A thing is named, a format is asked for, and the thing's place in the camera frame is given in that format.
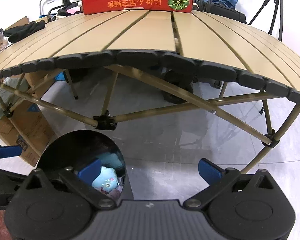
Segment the folding slatted camping table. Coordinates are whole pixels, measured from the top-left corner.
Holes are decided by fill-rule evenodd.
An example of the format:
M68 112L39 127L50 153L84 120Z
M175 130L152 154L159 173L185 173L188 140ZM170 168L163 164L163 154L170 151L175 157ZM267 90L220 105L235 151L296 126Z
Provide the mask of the folding slatted camping table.
M90 118L40 100L33 93L70 69L113 72L102 113ZM108 105L119 74L134 78L184 103L111 116ZM262 141L245 167L251 170L300 114L300 57L271 35L250 25L206 12L123 10L77 14L46 27L0 53L0 88L96 129L148 116L203 109ZM287 98L294 103L274 132L266 117L263 134L222 109L224 105ZM0 96L2 110L13 107Z

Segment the light blue plush toy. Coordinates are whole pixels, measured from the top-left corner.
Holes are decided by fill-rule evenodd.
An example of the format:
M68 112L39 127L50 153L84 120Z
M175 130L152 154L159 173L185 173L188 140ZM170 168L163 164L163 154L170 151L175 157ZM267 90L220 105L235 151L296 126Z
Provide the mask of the light blue plush toy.
M101 161L101 173L92 182L92 187L104 193L121 193L124 185L125 165L117 153L102 153L98 156Z

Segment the cardboard bin with green liner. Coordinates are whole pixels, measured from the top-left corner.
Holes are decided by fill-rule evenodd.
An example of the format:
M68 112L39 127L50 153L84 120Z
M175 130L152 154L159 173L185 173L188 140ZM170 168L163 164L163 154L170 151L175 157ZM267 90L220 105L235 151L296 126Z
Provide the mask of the cardboard bin with green liner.
M13 111L10 119L0 105L0 140L7 146L20 146L20 157L29 165L36 166L54 135L37 104L23 101Z

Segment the silver folding step stool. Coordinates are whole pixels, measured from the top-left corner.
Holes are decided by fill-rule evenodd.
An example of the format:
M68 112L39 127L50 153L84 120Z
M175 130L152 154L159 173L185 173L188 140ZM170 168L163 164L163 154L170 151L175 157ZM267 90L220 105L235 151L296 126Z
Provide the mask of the silver folding step stool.
M39 2L39 17L42 18L48 15L48 12L57 6L63 5L63 0L40 0Z

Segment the black glove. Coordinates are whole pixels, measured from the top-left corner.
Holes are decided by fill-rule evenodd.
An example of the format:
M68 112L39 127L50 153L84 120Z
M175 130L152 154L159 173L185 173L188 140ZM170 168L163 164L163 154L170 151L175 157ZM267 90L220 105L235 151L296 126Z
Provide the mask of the black glove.
M5 37L8 37L9 42L16 43L44 28L44 20L41 20L39 22L32 21L29 24L6 29L3 31L3 35Z

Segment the red fruit cardboard box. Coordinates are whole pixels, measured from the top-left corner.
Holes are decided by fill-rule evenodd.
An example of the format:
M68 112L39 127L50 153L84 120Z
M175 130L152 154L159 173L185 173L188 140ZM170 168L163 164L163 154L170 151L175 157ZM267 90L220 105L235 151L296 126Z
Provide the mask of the red fruit cardboard box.
M119 10L160 10L190 13L193 0L81 0L86 15Z

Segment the black luggage bag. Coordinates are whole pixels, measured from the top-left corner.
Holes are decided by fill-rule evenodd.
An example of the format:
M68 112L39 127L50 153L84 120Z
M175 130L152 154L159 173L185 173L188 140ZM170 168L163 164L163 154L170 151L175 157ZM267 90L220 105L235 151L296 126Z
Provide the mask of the black luggage bag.
M223 5L212 3L212 0L194 0L193 10L208 12L246 24L245 14Z

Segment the black round trash bin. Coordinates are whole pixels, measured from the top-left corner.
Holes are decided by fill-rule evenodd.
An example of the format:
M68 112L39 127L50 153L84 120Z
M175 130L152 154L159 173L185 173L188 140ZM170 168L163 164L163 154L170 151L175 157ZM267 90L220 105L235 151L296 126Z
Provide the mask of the black round trash bin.
M37 167L45 174L56 178L60 170L72 168L77 176L80 168L89 164L102 153L117 153L125 165L124 185L121 193L106 194L117 202L123 199L134 199L127 175L126 163L119 147L108 136L90 130L78 130L66 133L52 142L42 154Z

